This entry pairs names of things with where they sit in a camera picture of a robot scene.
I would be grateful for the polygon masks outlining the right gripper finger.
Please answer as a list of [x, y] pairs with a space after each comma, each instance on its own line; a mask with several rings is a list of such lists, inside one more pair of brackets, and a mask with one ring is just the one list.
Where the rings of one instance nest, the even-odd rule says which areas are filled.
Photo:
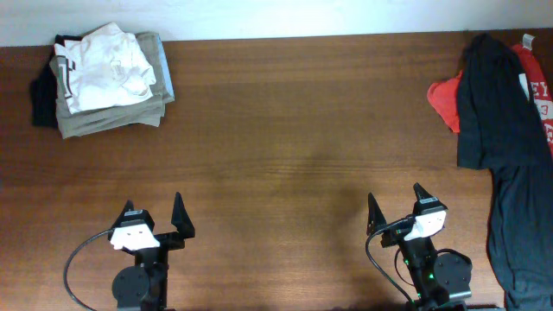
[[423, 186], [418, 182], [414, 184], [413, 190], [416, 195], [416, 200], [418, 202], [433, 202], [435, 197], [431, 195]]
[[368, 194], [368, 219], [366, 234], [371, 236], [378, 230], [386, 227], [387, 222], [383, 215], [377, 200], [372, 193]]

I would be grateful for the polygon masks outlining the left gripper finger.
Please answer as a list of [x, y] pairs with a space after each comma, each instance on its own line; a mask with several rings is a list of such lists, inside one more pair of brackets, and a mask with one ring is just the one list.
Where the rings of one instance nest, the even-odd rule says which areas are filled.
[[131, 200], [127, 200], [121, 214], [125, 215], [127, 212], [131, 212], [133, 210], [134, 210], [133, 202]]
[[183, 198], [179, 192], [175, 193], [171, 224], [183, 238], [195, 237], [194, 225], [186, 211]]

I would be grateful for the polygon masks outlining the dark green t-shirt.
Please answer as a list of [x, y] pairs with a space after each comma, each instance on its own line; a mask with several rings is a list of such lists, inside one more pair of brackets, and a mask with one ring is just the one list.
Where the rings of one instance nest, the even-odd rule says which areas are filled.
[[457, 161], [493, 178], [487, 252], [509, 310], [552, 308], [552, 154], [515, 52], [488, 34], [464, 49]]

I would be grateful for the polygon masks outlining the red printed t-shirt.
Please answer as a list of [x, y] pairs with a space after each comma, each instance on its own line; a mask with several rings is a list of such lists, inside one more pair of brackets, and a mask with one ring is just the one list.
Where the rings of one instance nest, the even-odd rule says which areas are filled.
[[[518, 56], [524, 74], [519, 75], [520, 83], [527, 96], [532, 95], [538, 114], [542, 120], [547, 144], [552, 149], [552, 95], [539, 62], [532, 53], [533, 35], [524, 34], [522, 42], [511, 47]], [[427, 91], [427, 99], [444, 123], [455, 133], [460, 131], [460, 117], [457, 111], [456, 95], [462, 72], [452, 79], [433, 83]]]

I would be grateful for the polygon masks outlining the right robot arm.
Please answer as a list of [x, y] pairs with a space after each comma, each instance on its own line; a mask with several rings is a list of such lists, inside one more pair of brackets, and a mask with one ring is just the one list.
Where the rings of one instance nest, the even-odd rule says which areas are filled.
[[[412, 213], [387, 222], [373, 194], [368, 195], [367, 240], [365, 253], [373, 266], [403, 296], [408, 310], [466, 310], [472, 296], [472, 261], [452, 249], [437, 250], [431, 240], [445, 226], [448, 208], [437, 197], [416, 183], [416, 201]], [[371, 241], [381, 238], [384, 248], [398, 248], [403, 257], [417, 297], [411, 298], [377, 263], [370, 252]]]

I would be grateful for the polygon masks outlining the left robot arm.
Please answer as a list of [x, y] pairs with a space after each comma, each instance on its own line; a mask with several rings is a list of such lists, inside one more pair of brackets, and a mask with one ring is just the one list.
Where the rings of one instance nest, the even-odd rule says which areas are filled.
[[116, 251], [134, 257], [134, 264], [122, 269], [113, 279], [111, 291], [118, 310], [166, 310], [168, 296], [168, 254], [185, 248], [195, 237], [180, 193], [170, 220], [173, 232], [154, 233], [155, 221], [145, 209], [137, 210], [131, 201], [111, 226], [108, 240]]

